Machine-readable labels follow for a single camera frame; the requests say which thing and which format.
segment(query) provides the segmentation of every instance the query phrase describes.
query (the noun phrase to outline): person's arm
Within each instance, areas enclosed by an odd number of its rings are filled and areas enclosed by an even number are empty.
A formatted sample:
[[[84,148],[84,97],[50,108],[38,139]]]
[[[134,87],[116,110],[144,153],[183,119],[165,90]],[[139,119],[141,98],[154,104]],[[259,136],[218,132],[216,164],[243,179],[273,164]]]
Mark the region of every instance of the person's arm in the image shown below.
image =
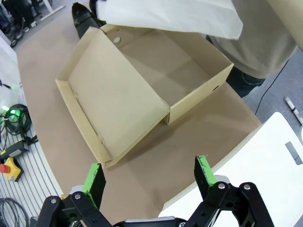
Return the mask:
[[[303,1],[267,0],[301,50],[303,50]]]

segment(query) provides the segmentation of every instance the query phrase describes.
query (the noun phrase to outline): dark pants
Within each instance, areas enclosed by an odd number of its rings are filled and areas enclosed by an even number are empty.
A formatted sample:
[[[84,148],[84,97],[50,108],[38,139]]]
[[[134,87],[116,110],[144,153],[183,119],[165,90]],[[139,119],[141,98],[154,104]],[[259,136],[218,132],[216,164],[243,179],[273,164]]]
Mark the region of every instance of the dark pants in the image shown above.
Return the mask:
[[[213,44],[208,35],[206,36],[206,39]],[[261,86],[264,81],[265,79],[252,77],[236,67],[232,68],[226,80],[241,98],[248,95],[255,87]]]

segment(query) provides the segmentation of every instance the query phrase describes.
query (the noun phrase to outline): green tape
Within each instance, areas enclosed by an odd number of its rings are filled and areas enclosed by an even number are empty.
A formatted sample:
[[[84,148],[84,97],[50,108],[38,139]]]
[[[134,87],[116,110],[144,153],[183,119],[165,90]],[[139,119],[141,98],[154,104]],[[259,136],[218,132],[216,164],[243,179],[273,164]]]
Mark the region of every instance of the green tape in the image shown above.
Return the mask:
[[[207,180],[207,183],[209,184],[209,186],[213,186],[217,182],[217,179],[214,176],[213,171],[206,160],[206,156],[201,155],[201,156],[198,156],[197,158],[198,158],[199,164],[202,168],[202,171],[204,173],[204,176]]]
[[[83,193],[91,200],[92,204],[96,208],[97,208],[97,206],[95,205],[95,202],[91,196],[90,190],[94,183],[94,180],[95,180],[95,177],[96,177],[96,174],[97,174],[99,168],[102,168],[101,164],[99,164],[99,163],[94,163],[91,165],[91,168],[89,170],[89,175],[87,176],[83,189],[82,189]]]

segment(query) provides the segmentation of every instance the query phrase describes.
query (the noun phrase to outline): white paper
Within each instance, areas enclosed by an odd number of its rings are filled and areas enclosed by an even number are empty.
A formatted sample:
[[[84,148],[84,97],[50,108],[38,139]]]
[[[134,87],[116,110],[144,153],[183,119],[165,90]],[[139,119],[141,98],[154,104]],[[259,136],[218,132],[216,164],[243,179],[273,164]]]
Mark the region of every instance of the white paper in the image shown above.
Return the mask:
[[[108,24],[199,32],[238,39],[243,24],[231,0],[99,0]]]

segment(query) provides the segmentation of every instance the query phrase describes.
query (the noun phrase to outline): brown table surface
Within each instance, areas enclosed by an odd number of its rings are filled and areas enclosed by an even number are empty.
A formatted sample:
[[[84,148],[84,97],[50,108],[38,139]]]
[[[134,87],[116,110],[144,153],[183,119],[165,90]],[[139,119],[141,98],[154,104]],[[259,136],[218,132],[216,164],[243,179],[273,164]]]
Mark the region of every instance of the brown table surface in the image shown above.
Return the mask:
[[[21,81],[46,159],[64,193],[83,184],[96,160],[56,86],[79,41],[71,13],[18,48]],[[172,125],[160,123],[116,166],[105,170],[101,210],[113,224],[154,218],[163,204],[194,182],[195,155],[218,163],[260,121],[226,83]]]

